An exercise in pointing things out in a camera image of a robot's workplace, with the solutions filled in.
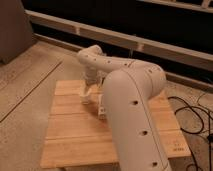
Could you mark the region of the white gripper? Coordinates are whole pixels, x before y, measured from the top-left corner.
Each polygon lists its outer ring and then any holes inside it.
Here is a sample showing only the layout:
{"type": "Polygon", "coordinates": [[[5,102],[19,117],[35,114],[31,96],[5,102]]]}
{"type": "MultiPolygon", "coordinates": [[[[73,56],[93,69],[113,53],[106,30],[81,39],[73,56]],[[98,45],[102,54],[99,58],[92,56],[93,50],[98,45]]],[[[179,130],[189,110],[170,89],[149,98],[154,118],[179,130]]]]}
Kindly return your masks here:
{"type": "Polygon", "coordinates": [[[91,101],[91,88],[88,86],[96,85],[97,90],[101,90],[101,80],[99,79],[98,71],[92,68],[86,68],[84,73],[85,84],[80,88],[79,96],[82,103],[91,101]]]}

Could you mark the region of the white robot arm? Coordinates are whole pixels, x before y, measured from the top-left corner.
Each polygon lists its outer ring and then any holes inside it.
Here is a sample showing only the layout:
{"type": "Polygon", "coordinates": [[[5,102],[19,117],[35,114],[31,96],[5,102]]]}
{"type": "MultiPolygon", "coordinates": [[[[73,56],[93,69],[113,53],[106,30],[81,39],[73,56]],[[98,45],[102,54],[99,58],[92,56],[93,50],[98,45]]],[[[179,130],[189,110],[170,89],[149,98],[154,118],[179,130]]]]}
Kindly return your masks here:
{"type": "Polygon", "coordinates": [[[149,107],[149,100],[165,86],[163,69],[137,59],[108,57],[98,45],[80,50],[77,59],[84,66],[82,102],[90,101],[92,85],[102,85],[121,171],[172,171],[149,107]]]}

